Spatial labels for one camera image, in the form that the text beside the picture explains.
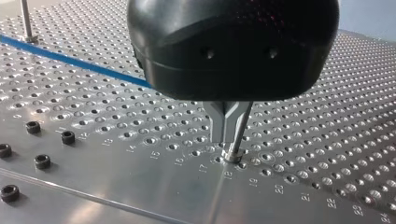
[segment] metal pin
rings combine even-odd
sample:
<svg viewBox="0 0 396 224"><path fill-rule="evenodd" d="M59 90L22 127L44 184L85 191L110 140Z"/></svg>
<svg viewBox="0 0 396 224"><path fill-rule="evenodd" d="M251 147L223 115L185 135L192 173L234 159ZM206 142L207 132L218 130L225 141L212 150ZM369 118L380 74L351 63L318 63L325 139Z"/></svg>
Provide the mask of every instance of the metal pin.
<svg viewBox="0 0 396 224"><path fill-rule="evenodd" d="M224 158L224 160L228 162L239 162L242 159L243 151L240 150L242 138L244 136L244 131L247 127L248 123L248 116L251 111L251 107L253 106L253 102L249 103L249 106L245 113L243 114L242 118L238 120L237 123L237 131L235 134L235 140L233 143L231 143L229 149L224 149L221 153L221 156Z"/></svg>
<svg viewBox="0 0 396 224"><path fill-rule="evenodd" d="M25 31L24 40L28 43L36 42L37 35L32 36L32 27L30 25L29 7L27 6L27 0L21 0L21 11L23 16L23 25Z"/></svg>

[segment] blue cable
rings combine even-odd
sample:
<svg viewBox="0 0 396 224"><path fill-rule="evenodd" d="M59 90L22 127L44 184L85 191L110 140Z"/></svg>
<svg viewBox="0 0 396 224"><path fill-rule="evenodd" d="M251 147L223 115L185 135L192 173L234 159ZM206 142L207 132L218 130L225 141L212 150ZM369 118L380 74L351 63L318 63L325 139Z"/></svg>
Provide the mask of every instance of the blue cable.
<svg viewBox="0 0 396 224"><path fill-rule="evenodd" d="M36 47L34 45L21 42L19 40L7 37L5 35L1 35L0 34L0 42L8 44L8 45L10 45L10 46L12 46L14 48L17 48L17 49L23 49L23 50L29 51L29 52L31 52L33 54L44 56L46 58L50 58L50 59L53 59L53 60L56 60L56 61L60 61L60 62L63 62L63 63L70 63L70 64L73 64L74 66L77 66L77 67L80 67L80 68L84 68L84 69L88 69L88 70L91 70L91 71L96 72L96 73L103 74L103 75L108 76L108 77L114 77L116 79L120 79L120 80L124 80L124 81L127 81L127 82L131 82L131 83L134 83L134 84L142 86L142 87L151 88L149 83L147 81L143 80L143 79L140 79L140 78L137 78L137 77L131 77L131 76L128 76L128 75L124 75L122 73L116 72L116 71L108 69L108 68L104 68L104 67L98 66L96 64L86 63L86 62L84 62L84 61L82 61L80 59L71 58L71 57L68 57L68 56L65 56L65 55L62 55L62 54L59 54L59 53L51 52L51 51L46 50L46 49L41 49L41 48L38 48L38 47Z"/></svg>

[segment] screw hole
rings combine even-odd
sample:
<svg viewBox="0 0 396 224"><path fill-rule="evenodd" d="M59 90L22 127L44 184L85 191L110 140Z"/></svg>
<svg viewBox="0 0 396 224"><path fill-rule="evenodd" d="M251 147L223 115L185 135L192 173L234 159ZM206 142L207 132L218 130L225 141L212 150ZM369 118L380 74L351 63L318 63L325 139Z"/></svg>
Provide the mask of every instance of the screw hole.
<svg viewBox="0 0 396 224"><path fill-rule="evenodd" d="M215 56L215 51L212 48L204 47L201 49L201 55L206 59L212 59Z"/></svg>
<svg viewBox="0 0 396 224"><path fill-rule="evenodd" d="M193 151L191 153L192 156L199 156L200 154L201 154L201 152L199 152L199 151Z"/></svg>

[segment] metal surface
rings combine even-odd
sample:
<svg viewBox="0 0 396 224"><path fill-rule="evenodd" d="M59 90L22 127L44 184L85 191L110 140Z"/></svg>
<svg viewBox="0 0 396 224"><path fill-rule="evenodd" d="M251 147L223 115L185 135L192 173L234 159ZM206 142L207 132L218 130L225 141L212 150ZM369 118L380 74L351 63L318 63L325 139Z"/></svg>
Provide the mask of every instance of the metal surface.
<svg viewBox="0 0 396 224"><path fill-rule="evenodd" d="M123 0L67 1L34 11L33 32L43 48L142 77L124 9ZM22 35L21 18L2 21L0 32ZM222 145L208 141L201 103L0 45L0 143L13 150L0 160L12 178L0 185L29 198L12 209L0 203L0 217L68 223L79 201L120 211L99 210L95 223L121 222L120 213L176 223L394 223L395 54L387 42L340 32L313 89L254 103L247 154L228 164ZM26 132L30 120L41 134ZM74 145L62 144L64 130ZM51 158L47 171L35 168L39 154ZM62 213L52 193L76 203L61 203Z"/></svg>
<svg viewBox="0 0 396 224"><path fill-rule="evenodd" d="M16 202L0 202L1 223L4 224L164 223L10 176L0 175L0 183L14 184L21 191Z"/></svg>

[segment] black plastic housing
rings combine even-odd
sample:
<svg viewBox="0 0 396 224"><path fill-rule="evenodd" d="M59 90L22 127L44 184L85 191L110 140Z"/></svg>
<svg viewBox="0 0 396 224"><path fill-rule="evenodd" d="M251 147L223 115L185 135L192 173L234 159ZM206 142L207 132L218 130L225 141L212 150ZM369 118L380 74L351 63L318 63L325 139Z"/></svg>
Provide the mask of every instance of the black plastic housing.
<svg viewBox="0 0 396 224"><path fill-rule="evenodd" d="M135 56L180 100L269 101L307 91L335 38L337 0L129 0Z"/></svg>

